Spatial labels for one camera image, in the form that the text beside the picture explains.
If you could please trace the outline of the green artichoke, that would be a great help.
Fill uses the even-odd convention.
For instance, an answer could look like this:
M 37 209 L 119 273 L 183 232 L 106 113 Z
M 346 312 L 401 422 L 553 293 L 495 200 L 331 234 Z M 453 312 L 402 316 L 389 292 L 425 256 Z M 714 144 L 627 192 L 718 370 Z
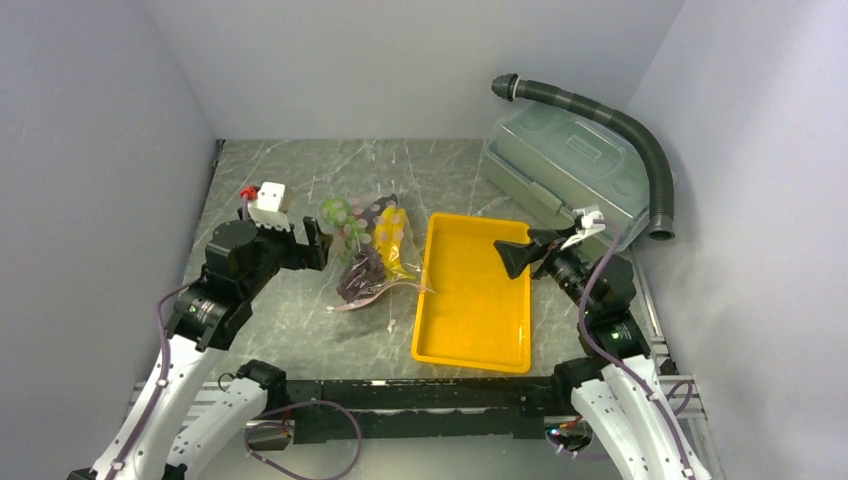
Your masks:
M 364 232 L 353 206 L 344 198 L 330 198 L 319 207 L 321 219 L 341 238 L 356 238 Z

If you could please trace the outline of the purple eggplant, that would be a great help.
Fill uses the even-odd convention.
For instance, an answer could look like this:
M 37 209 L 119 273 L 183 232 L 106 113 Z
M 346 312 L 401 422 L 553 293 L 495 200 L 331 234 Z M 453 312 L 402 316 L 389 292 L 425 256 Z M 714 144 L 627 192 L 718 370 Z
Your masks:
M 392 193 L 378 197 L 365 207 L 355 207 L 353 215 L 357 220 L 373 223 L 388 207 L 396 207 L 398 203 L 398 196 Z

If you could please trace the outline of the dark red grapes bunch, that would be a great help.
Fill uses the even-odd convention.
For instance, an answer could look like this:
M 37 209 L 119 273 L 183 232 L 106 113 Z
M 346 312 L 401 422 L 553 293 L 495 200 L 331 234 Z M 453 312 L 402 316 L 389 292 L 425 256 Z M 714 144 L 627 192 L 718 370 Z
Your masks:
M 352 303 L 375 296 L 387 281 L 380 255 L 372 246 L 363 245 L 344 269 L 336 291 L 346 303 Z

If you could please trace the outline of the clear pink zip top bag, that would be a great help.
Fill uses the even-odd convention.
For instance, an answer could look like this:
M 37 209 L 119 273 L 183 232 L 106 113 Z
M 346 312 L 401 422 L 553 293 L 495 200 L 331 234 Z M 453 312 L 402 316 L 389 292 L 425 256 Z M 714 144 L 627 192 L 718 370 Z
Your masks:
M 319 218 L 330 228 L 332 255 L 343 266 L 336 286 L 339 302 L 327 311 L 365 308 L 395 287 L 433 291 L 397 193 L 330 198 L 321 203 Z

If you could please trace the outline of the yellow banana bunch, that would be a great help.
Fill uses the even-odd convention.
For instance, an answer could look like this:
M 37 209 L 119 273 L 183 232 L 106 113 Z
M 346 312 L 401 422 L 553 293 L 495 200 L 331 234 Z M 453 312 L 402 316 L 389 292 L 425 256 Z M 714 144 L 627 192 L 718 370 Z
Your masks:
M 375 219 L 373 246 L 380 255 L 390 280 L 411 279 L 413 275 L 403 266 L 401 247 L 405 236 L 406 211 L 396 205 L 387 206 Z

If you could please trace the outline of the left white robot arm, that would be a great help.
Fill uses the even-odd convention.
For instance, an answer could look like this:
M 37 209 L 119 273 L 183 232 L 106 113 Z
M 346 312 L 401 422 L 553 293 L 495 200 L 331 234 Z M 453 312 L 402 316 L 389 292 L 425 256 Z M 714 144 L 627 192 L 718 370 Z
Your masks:
M 104 453 L 69 478 L 195 479 L 249 419 L 285 411 L 285 372 L 251 360 L 210 409 L 183 424 L 269 281 L 282 270 L 326 267 L 331 236 L 312 217 L 303 225 L 304 244 L 282 216 L 262 222 L 252 214 L 215 228 L 199 277 L 172 291 L 172 314 L 157 320 L 160 352 L 136 403 Z

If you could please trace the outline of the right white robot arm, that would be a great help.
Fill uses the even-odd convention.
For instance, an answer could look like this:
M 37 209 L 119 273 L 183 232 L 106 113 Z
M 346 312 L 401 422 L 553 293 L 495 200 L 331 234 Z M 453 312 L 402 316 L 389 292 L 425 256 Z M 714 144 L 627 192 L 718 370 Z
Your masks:
M 525 244 L 494 243 L 509 278 L 537 264 L 533 276 L 553 279 L 577 307 L 586 355 L 556 366 L 552 404 L 564 415 L 578 414 L 623 479 L 709 479 L 630 311 L 632 265 L 614 246 L 593 265 L 574 252 L 584 236 L 607 225 L 530 230 Z

